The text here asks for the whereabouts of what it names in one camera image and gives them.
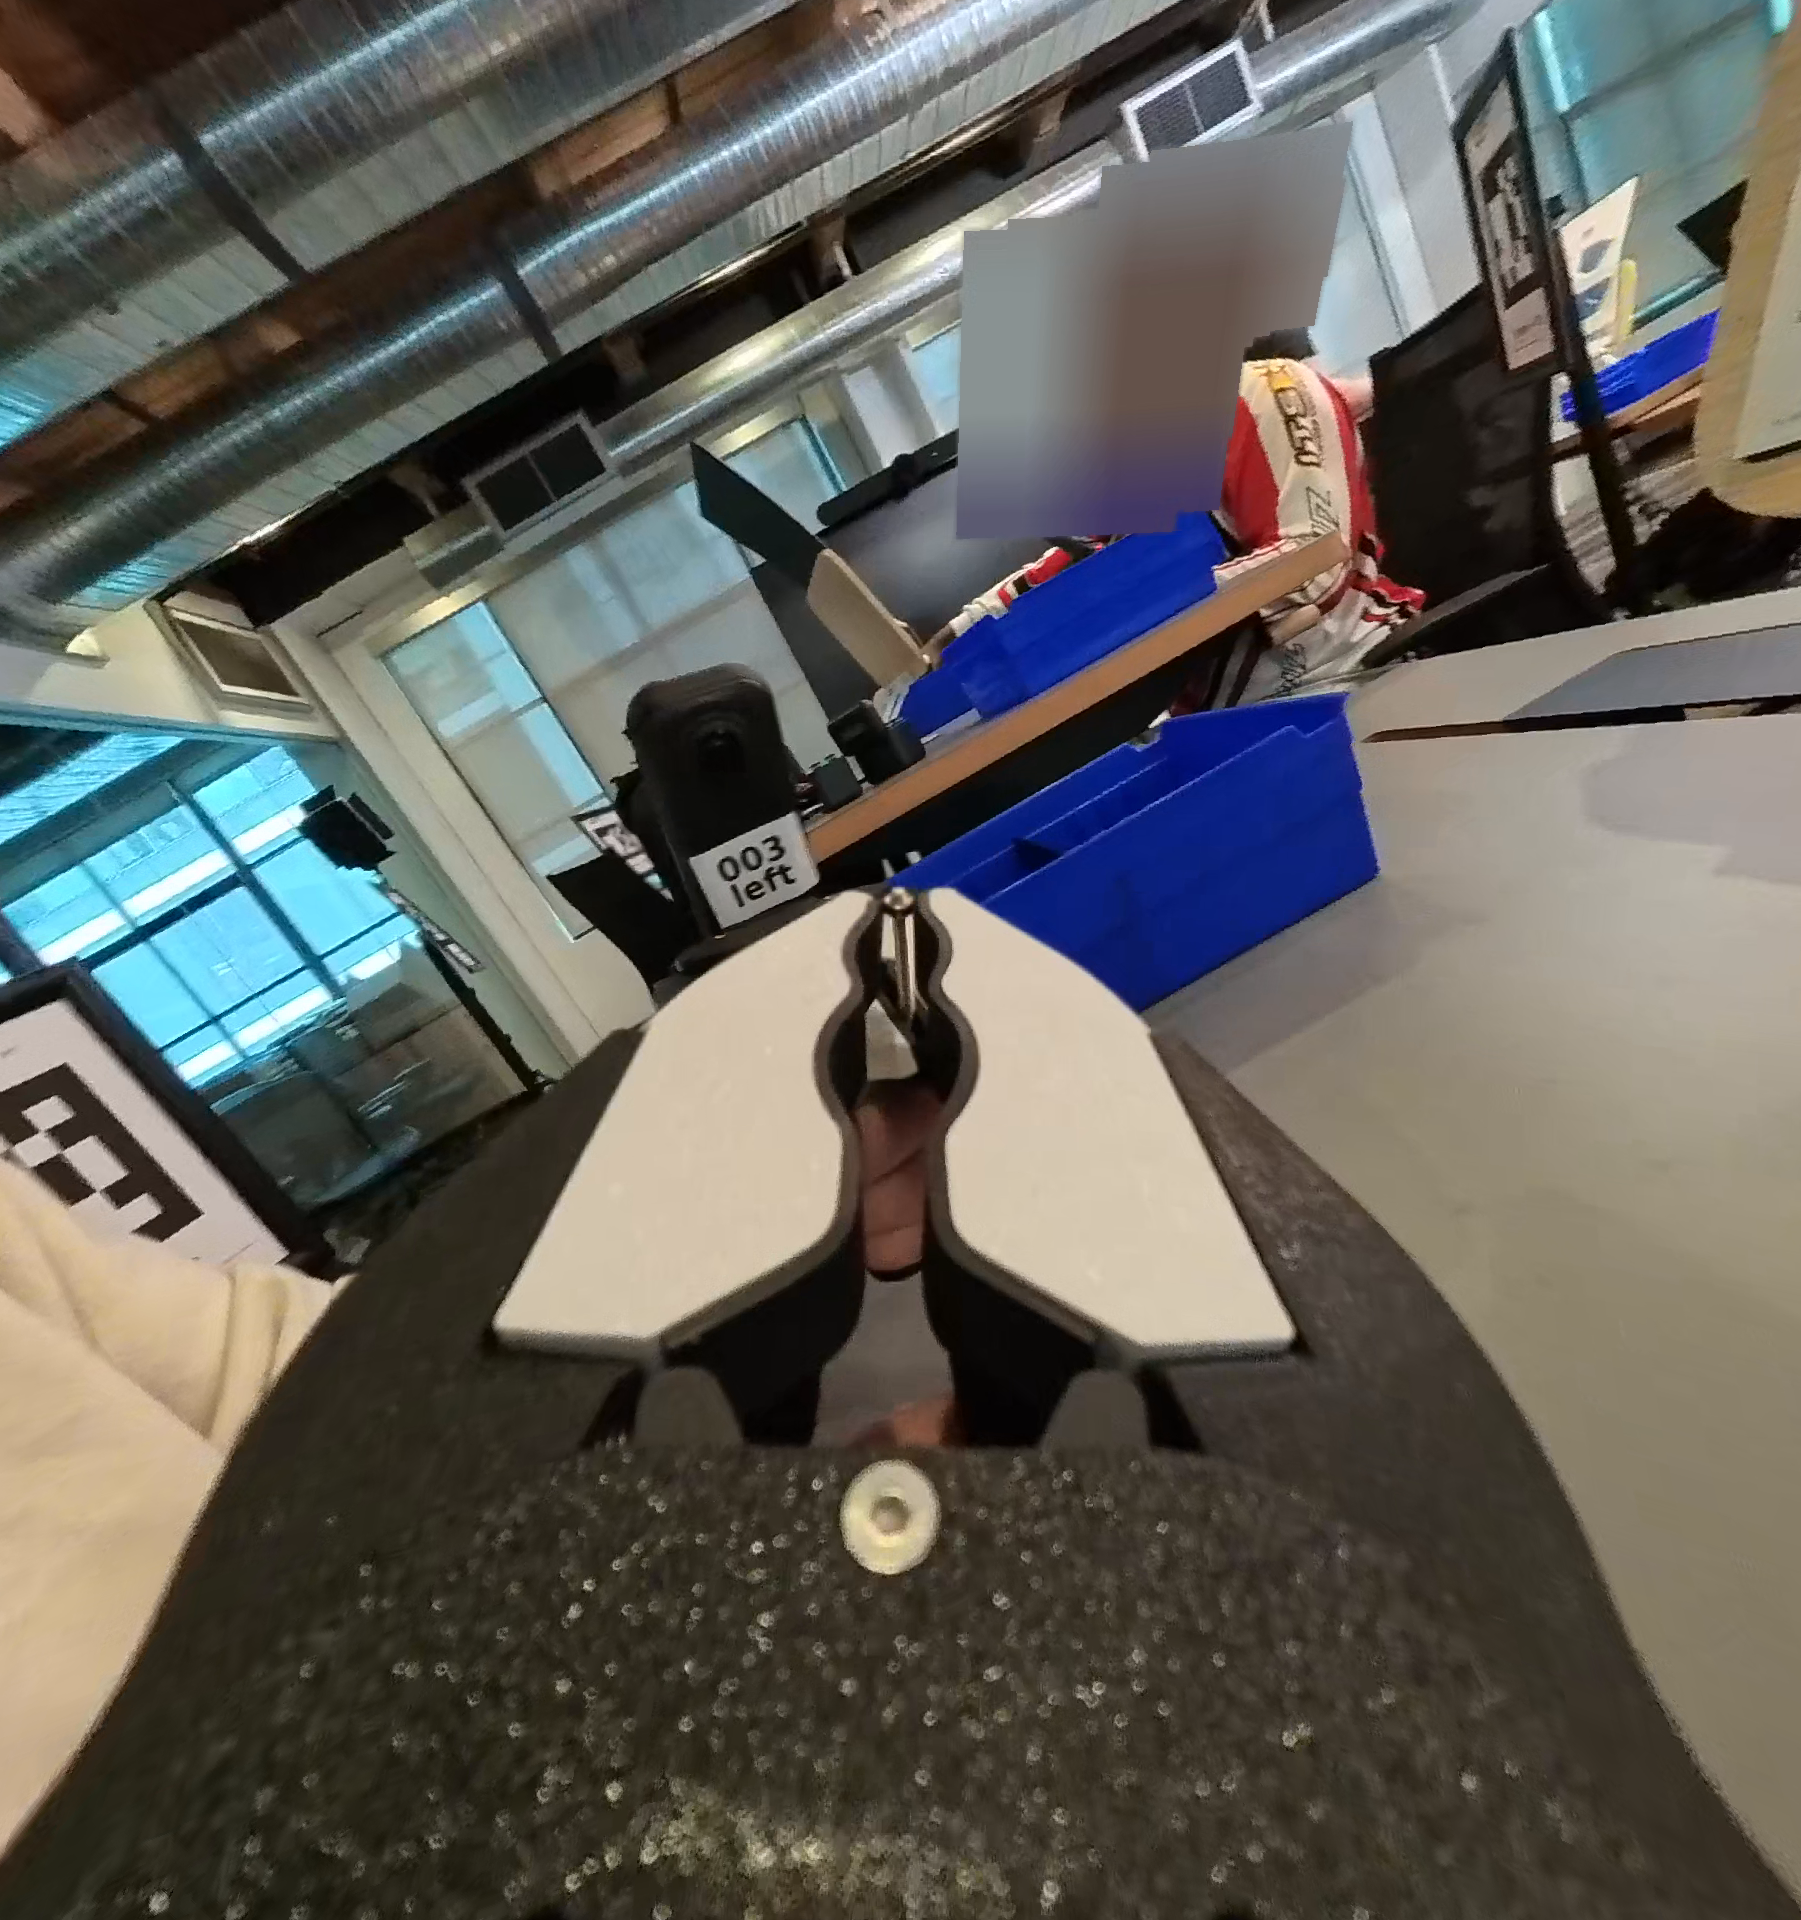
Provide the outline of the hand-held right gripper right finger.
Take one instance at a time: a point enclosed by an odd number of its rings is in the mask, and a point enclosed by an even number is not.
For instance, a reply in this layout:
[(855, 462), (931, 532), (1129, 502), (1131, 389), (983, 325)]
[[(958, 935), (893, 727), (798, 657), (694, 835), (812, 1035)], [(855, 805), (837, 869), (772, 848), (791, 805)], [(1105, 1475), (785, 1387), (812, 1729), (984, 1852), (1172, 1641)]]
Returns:
[(1141, 1014), (958, 892), (914, 899), (938, 1095), (922, 1298), (969, 1443), (1036, 1443), (1083, 1379), (1138, 1435), (1174, 1369), (1273, 1362), (1296, 1322)]

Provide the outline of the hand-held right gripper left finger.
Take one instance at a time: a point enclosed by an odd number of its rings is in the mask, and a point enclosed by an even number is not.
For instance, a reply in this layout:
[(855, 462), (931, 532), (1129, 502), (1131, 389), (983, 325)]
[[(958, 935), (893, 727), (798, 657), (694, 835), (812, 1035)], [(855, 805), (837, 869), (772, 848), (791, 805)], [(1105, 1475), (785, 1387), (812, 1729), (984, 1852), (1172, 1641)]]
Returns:
[(713, 1377), (741, 1429), (812, 1435), (864, 1304), (869, 892), (731, 951), (641, 1030), (491, 1333), (655, 1381)]

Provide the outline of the blue plastic bin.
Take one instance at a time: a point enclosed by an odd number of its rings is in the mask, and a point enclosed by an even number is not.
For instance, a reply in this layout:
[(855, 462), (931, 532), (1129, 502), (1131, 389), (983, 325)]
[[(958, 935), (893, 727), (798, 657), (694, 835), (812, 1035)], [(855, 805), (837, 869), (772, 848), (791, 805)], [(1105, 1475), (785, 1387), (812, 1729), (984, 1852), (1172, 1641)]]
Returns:
[(1164, 720), (899, 876), (1149, 1010), (1378, 876), (1342, 693)]
[(1001, 640), (998, 621), (984, 621), (953, 639), (940, 664), (903, 695), (899, 716), (928, 736), (962, 716), (998, 718), (1029, 699)]
[(1601, 366), (1595, 389), (1607, 421), (1619, 426), (1704, 378), (1719, 320), (1709, 309)]
[(1084, 553), (1053, 546), (967, 609), (949, 661), (975, 712), (1003, 716), (1209, 598), (1229, 556), (1210, 512)]

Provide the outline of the person's left forearm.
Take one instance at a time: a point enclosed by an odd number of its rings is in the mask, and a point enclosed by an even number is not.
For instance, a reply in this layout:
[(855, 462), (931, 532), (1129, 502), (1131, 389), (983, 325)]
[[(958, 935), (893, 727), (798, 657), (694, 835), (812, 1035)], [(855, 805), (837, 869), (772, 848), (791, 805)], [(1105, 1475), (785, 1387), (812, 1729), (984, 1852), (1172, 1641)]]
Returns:
[(351, 1284), (258, 1260), (192, 1260), (83, 1223), (0, 1162), (0, 1298), (228, 1453)]

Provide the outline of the person's left hand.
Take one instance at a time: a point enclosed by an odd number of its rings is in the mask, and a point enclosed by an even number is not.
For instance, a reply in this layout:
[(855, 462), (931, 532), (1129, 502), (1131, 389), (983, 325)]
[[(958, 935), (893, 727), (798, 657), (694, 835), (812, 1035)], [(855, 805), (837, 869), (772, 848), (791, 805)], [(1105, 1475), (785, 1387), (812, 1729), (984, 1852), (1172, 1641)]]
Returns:
[(864, 1266), (876, 1282), (899, 1282), (918, 1269), (927, 1229), (925, 1152), (938, 1117), (937, 1093), (918, 1078), (878, 1082), (856, 1109)]

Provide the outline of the brown cardboard sheet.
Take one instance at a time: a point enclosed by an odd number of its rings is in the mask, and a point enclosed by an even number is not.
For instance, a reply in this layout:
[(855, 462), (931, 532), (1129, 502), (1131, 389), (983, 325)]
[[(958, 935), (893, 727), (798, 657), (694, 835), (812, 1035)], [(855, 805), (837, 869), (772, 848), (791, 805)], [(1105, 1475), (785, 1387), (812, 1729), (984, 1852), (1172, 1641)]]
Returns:
[(807, 586), (809, 611), (876, 688), (913, 682), (934, 659), (839, 553), (820, 545)]

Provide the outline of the metal air vent grille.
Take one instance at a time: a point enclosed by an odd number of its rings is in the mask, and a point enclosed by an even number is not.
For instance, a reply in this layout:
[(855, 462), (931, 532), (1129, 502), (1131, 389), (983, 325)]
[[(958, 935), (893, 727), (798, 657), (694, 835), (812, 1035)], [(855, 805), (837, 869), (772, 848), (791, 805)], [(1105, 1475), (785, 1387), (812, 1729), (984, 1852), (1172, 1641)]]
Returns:
[(615, 467), (585, 413), (557, 421), (465, 478), (471, 504), (503, 541), (554, 514)]
[(1264, 112), (1249, 50), (1224, 43), (1120, 105), (1122, 150), (1134, 163), (1209, 145)]

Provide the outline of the wooden office desk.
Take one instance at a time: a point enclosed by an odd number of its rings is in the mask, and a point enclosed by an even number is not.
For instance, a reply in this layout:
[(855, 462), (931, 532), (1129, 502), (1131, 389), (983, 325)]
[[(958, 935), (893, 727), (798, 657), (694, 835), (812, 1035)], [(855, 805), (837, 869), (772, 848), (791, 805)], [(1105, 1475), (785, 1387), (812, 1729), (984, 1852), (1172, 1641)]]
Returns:
[(1308, 542), (1289, 541), (1261, 556), (1229, 563), (1219, 570), (1213, 595), (1125, 647), (1081, 668), (1066, 680), (1010, 709), (998, 718), (956, 733), (932, 755), (913, 765), (853, 805), (829, 813), (809, 828), (809, 848), (819, 866), (870, 843), (882, 831), (934, 805), (962, 783), (1051, 736), (1075, 718), (1114, 701), (1127, 688), (1156, 675), (1180, 675), (1198, 648), (1289, 596), (1317, 575), (1348, 556), (1342, 537)]

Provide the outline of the fiducial marker board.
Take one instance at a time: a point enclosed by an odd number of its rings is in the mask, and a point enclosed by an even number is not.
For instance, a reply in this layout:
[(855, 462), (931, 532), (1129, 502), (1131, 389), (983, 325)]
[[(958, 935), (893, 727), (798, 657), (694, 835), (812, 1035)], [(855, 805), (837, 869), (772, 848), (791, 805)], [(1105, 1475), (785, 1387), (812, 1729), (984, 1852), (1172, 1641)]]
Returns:
[(78, 966), (0, 985), (0, 1164), (94, 1232), (327, 1265), (304, 1213)]
[(1558, 244), (1542, 204), (1513, 29), (1476, 74), (1450, 133), (1500, 365), (1514, 376), (1561, 374)]

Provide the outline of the person's cream sweater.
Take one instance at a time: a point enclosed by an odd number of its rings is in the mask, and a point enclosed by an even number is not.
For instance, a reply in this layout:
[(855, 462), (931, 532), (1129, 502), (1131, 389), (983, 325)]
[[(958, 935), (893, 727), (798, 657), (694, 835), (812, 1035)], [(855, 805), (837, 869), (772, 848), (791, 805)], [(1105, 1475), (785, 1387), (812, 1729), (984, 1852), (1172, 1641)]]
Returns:
[(0, 1298), (0, 1852), (116, 1693), (223, 1460)]

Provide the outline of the grey table hatch cover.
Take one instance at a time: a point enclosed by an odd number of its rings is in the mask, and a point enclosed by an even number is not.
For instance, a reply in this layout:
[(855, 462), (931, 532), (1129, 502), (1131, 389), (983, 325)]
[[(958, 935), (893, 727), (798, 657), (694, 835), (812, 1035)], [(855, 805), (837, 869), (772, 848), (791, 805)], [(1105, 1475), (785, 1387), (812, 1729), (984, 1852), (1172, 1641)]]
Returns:
[(1536, 731), (1774, 702), (1801, 702), (1801, 625), (1616, 653), (1517, 709), (1505, 727)]

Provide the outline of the black office chair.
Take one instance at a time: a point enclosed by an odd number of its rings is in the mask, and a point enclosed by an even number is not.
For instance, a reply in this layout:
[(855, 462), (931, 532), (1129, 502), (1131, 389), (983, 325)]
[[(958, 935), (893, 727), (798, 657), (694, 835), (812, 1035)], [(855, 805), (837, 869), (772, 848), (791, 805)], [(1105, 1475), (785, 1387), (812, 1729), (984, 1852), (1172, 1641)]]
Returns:
[(1371, 374), (1364, 445), (1385, 573), (1424, 603), (1360, 671), (1610, 622), (1557, 514), (1551, 378), (1506, 370), (1487, 288), (1376, 353)]

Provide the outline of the instruction sheet on stand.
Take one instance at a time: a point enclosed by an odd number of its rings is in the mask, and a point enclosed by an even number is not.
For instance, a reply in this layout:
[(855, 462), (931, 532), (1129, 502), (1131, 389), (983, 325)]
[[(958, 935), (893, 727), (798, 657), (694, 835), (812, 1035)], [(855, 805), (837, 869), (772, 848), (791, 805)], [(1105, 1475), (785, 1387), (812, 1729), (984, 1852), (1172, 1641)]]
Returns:
[(1759, 294), (1752, 288), (1749, 269), (1736, 263), (1741, 253), (1736, 238), (1764, 146), (1763, 116), (1774, 89), (1784, 37), (1779, 43), (1770, 84), (1759, 112), (1746, 191), (1730, 234), (1720, 320), (1701, 386), (1697, 457), (1703, 487), (1732, 509), (1750, 516), (1801, 520), (1801, 450), (1764, 465), (1738, 461), (1732, 452), (1744, 394), (1746, 357), (1759, 319)]

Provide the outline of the silver ventilation duct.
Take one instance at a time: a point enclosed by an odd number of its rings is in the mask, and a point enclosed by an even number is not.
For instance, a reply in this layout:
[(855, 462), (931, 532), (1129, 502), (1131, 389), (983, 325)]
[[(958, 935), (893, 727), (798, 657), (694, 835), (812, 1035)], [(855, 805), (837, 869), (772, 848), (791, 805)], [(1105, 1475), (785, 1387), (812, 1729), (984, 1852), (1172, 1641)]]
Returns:
[(741, 74), (360, 320), (0, 512), (0, 639), (57, 647), (364, 487), (651, 309), (1201, 5), (878, 5)]
[(0, 452), (772, 5), (294, 5), (0, 170)]

